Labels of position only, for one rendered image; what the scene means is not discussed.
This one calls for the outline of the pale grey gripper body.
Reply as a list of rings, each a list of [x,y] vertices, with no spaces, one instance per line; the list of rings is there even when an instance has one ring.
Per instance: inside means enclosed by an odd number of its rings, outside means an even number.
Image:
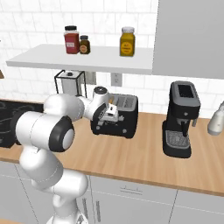
[[[109,115],[107,113],[100,114],[99,115],[99,121],[97,122],[98,125],[102,126],[103,124],[107,123],[118,123],[118,122],[123,122],[124,121],[124,116],[123,115]]]

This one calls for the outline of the black toaster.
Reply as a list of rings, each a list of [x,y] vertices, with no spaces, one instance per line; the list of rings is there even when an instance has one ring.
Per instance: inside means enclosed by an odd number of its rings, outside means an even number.
[[[98,125],[99,117],[91,121],[91,130],[94,134],[111,135],[132,138],[135,135],[138,119],[138,98],[130,94],[110,94],[109,99],[117,106],[118,114],[124,116],[123,122]]]

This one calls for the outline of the black-framed glass blender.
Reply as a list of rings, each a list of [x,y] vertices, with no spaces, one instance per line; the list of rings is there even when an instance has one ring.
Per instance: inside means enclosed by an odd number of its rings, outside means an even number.
[[[81,83],[84,83],[84,90],[86,95],[87,84],[86,84],[86,75],[84,71],[66,71],[61,70],[54,76],[54,84],[56,87],[56,92],[59,93],[58,81],[61,81],[62,92],[64,94],[82,96]]]

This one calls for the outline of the black coffee machine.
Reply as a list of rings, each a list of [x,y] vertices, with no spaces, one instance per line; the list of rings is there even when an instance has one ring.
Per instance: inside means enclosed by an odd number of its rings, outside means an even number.
[[[192,154],[189,125],[196,126],[200,98],[190,81],[176,80],[171,84],[169,106],[162,124],[163,152],[174,158],[189,158]]]

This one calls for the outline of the small brown spice jar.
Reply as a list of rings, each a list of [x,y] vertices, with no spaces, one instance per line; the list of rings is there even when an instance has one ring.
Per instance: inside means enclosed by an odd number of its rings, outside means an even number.
[[[80,36],[80,53],[89,54],[90,53],[90,42],[87,35]]]

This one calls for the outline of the yellow spice jar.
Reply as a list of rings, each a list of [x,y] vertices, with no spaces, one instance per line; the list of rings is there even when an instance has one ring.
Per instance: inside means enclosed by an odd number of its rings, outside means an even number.
[[[122,36],[120,37],[120,55],[132,57],[135,53],[135,29],[125,26],[122,28]]]

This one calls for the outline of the red spice jar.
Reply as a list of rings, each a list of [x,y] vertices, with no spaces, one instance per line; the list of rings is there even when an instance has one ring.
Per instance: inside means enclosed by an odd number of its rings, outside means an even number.
[[[68,54],[76,54],[80,51],[79,33],[75,25],[67,25],[65,27],[64,39]]]

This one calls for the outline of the grey cupboard door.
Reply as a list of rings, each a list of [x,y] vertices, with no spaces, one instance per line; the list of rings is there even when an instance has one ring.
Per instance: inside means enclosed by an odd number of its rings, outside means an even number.
[[[85,215],[89,224],[95,224],[95,215],[92,203],[92,194],[90,185],[87,186],[86,192],[77,199],[80,211]]]
[[[96,224],[169,224],[172,205],[93,192]],[[96,204],[100,201],[101,222],[97,221]]]

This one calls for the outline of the black hob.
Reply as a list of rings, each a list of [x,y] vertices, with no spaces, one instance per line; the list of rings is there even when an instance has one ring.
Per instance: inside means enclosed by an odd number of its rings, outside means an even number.
[[[10,148],[15,143],[11,134],[11,119],[20,110],[43,111],[43,104],[24,101],[0,100],[0,147]]]

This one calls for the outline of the white rounded kettle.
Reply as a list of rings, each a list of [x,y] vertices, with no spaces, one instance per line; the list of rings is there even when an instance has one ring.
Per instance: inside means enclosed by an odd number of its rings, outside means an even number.
[[[224,130],[224,102],[214,112],[207,125],[207,132],[212,136],[218,136]]]

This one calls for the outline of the white wall socket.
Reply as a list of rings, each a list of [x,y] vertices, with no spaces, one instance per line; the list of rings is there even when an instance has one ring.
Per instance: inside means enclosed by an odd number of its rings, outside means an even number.
[[[121,73],[112,73],[110,78],[111,85],[114,87],[120,87],[123,84],[123,75]]]

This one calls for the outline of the white wall shelf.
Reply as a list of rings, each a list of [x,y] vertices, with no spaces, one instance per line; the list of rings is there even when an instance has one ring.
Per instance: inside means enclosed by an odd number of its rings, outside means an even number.
[[[80,70],[119,74],[152,73],[153,50],[137,48],[133,57],[122,57],[114,46],[92,46],[90,54],[67,54],[63,45],[38,45],[12,59],[8,67]]]

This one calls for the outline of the grey wall cupboard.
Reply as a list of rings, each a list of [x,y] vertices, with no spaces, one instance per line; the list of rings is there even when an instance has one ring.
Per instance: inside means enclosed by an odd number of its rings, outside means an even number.
[[[159,0],[152,72],[224,79],[224,0]]]

